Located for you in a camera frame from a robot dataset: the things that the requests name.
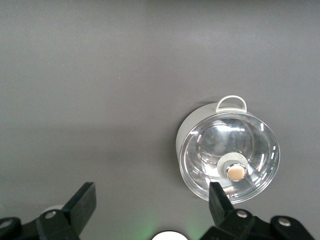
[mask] white container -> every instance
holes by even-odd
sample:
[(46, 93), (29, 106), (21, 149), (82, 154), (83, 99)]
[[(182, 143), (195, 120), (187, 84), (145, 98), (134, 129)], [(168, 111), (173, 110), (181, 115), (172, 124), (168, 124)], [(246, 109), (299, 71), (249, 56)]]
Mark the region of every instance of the white container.
[[(225, 102), (231, 98), (242, 106)], [(232, 203), (265, 189), (280, 160), (271, 129), (235, 95), (192, 112), (178, 131), (176, 153), (182, 178), (196, 195), (208, 201), (210, 182), (219, 182)]]

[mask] white round object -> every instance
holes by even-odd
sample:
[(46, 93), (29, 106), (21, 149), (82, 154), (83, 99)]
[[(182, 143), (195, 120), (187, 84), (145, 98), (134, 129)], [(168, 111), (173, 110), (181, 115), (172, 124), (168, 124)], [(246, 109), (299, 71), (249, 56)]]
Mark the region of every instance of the white round object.
[[(238, 99), (241, 106), (227, 99)], [(253, 198), (271, 182), (280, 161), (271, 129), (235, 95), (192, 112), (175, 144), (184, 182), (207, 201), (210, 182), (219, 182), (232, 203)]]
[(158, 233), (152, 240), (188, 240), (181, 233), (176, 231), (163, 231)]

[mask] transparent lid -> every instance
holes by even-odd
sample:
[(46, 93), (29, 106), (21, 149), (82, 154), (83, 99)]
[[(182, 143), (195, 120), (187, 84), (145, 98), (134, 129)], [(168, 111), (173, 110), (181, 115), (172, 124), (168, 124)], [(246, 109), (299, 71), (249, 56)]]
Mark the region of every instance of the transparent lid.
[(183, 180), (209, 200), (219, 182), (232, 203), (253, 198), (271, 182), (280, 160), (271, 129), (246, 113), (226, 112), (198, 123), (184, 139), (179, 164)]

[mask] gray tabletop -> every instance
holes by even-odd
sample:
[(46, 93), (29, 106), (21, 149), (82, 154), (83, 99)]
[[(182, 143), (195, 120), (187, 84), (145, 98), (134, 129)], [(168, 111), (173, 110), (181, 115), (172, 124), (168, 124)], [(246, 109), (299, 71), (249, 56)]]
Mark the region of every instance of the gray tabletop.
[(232, 94), (281, 149), (271, 184), (235, 207), (320, 239), (319, 26), (317, 0), (2, 1), (0, 218), (26, 223), (94, 181), (81, 239), (199, 239), (213, 221), (175, 138)]

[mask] lid knob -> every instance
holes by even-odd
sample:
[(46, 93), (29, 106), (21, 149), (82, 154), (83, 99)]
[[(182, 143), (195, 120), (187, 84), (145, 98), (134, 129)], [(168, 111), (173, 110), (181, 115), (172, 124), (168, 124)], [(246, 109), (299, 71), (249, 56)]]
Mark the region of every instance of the lid knob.
[(248, 161), (241, 153), (230, 152), (219, 159), (216, 167), (220, 177), (236, 182), (245, 178)]
[(240, 181), (246, 176), (246, 168), (242, 164), (232, 164), (227, 167), (226, 175), (232, 181)]

